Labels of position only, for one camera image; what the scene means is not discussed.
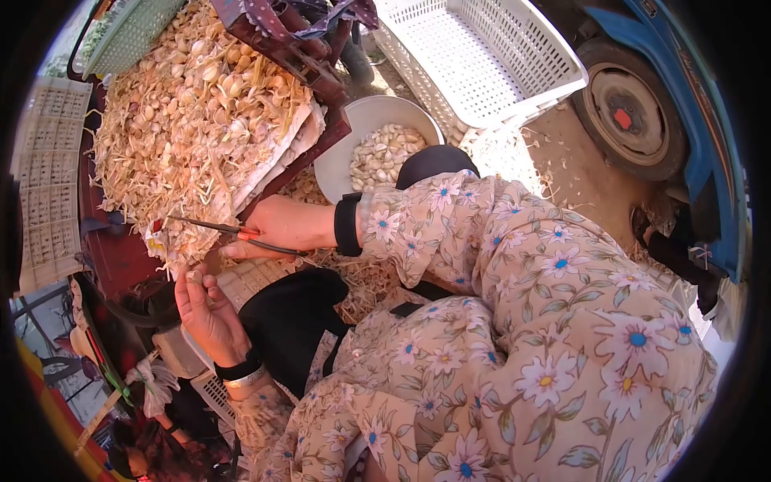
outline white bowl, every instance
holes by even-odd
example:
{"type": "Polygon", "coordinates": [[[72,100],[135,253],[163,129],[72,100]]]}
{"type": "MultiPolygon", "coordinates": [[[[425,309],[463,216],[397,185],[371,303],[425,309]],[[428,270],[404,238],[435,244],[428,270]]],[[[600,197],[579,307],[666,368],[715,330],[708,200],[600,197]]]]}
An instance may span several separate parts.
{"type": "Polygon", "coordinates": [[[408,100],[391,96],[371,96],[351,102],[345,107],[351,133],[316,158],[314,172],[322,193],[332,204],[343,194],[354,192],[351,184],[353,150],[367,134],[386,124],[412,127],[430,146],[444,144],[444,137],[426,111],[408,100]]]}

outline garlic peel pile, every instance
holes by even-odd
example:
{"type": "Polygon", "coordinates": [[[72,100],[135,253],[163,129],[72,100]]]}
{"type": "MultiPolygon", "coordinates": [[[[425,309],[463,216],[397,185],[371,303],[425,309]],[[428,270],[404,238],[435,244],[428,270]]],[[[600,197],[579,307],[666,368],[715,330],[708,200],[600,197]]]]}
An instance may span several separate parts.
{"type": "Polygon", "coordinates": [[[426,145],[417,130],[395,123],[367,134],[353,150],[353,189],[369,192],[377,186],[395,187],[404,162],[426,145]]]}
{"type": "Polygon", "coordinates": [[[101,208],[134,232],[163,220],[165,268],[200,260],[217,232],[168,216],[237,224],[314,105],[310,89],[225,32],[209,2],[190,0],[109,85],[94,143],[101,208]]]}

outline fingernail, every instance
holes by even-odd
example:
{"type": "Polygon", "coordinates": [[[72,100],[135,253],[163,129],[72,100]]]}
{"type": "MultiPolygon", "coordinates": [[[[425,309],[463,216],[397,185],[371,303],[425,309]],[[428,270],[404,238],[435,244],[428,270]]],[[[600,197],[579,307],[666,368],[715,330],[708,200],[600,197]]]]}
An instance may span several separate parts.
{"type": "Polygon", "coordinates": [[[233,258],[236,255],[238,255],[238,248],[236,248],[235,246],[230,246],[230,245],[224,246],[224,247],[220,248],[220,253],[223,256],[227,256],[228,258],[233,258]]]}
{"type": "Polygon", "coordinates": [[[198,285],[202,285],[204,283],[204,276],[197,269],[191,269],[185,273],[185,277],[187,278],[188,283],[193,282],[198,285]]]}

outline blue vehicle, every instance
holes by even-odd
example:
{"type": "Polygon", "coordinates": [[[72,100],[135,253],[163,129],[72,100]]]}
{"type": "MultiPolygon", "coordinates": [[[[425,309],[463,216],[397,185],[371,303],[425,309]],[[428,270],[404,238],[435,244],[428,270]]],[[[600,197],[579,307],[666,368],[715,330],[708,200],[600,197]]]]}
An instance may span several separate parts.
{"type": "Polygon", "coordinates": [[[534,0],[589,74],[573,95],[608,160],[690,205],[710,269],[738,283],[746,246],[745,178],[730,106],[677,2],[534,0]]]}

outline black wristband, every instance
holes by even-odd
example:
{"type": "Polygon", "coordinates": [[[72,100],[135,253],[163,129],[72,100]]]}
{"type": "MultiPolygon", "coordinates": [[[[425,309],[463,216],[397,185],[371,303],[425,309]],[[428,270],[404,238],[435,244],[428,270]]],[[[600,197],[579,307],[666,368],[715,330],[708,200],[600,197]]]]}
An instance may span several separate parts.
{"type": "Polygon", "coordinates": [[[251,349],[246,354],[245,362],[228,368],[222,368],[218,364],[214,363],[214,371],[222,380],[232,381],[244,378],[245,376],[256,372],[261,366],[262,360],[260,360],[257,350],[251,349]]]}
{"type": "Polygon", "coordinates": [[[356,204],[362,193],[343,194],[335,207],[335,240],[337,252],[344,256],[360,256],[362,249],[356,238],[356,204]]]}

